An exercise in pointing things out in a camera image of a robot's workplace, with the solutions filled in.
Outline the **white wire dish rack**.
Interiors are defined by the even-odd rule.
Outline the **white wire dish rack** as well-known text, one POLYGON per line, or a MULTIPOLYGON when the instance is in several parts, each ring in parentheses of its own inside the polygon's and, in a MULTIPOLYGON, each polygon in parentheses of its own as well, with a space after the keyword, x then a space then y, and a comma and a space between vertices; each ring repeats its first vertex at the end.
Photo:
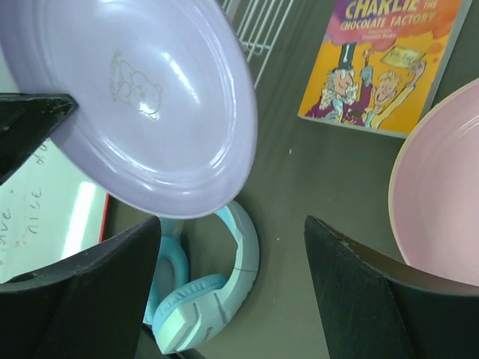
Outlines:
POLYGON ((266 58, 286 22, 294 0, 221 0, 247 61, 266 58))

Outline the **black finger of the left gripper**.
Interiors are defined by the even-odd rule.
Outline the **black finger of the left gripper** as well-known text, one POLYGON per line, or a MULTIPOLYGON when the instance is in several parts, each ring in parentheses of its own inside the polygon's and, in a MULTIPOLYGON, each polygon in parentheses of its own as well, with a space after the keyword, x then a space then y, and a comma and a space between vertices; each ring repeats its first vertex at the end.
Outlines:
POLYGON ((1 94, 1 183, 78 108, 64 93, 1 94))

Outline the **purple plate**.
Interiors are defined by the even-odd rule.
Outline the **purple plate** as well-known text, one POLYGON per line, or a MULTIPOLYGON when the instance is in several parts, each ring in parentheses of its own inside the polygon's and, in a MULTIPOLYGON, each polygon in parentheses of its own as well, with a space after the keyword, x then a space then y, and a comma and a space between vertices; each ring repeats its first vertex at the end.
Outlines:
POLYGON ((22 92, 74 98, 52 140, 117 199, 200 218, 245 185, 256 97, 216 1, 3 1, 1 50, 22 92))

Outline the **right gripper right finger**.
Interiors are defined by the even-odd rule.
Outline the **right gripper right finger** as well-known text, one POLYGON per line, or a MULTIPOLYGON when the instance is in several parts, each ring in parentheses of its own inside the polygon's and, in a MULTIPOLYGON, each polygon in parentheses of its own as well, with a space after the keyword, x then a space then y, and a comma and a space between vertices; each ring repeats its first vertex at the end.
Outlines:
POLYGON ((426 273, 312 215, 305 249, 331 358, 477 358, 478 287, 426 273))

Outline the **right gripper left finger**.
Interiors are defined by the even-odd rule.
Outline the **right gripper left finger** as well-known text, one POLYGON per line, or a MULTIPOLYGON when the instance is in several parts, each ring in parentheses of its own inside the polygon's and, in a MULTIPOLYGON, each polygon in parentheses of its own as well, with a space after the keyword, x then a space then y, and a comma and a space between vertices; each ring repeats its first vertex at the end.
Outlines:
POLYGON ((149 217, 3 283, 1 357, 135 357, 160 239, 149 217))

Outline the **pink plate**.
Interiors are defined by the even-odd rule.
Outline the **pink plate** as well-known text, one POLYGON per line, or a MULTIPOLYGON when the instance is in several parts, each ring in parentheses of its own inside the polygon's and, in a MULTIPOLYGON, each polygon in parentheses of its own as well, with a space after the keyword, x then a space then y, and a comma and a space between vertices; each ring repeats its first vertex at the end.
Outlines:
POLYGON ((435 105, 404 141, 388 214, 405 262, 478 284, 478 81, 435 105))

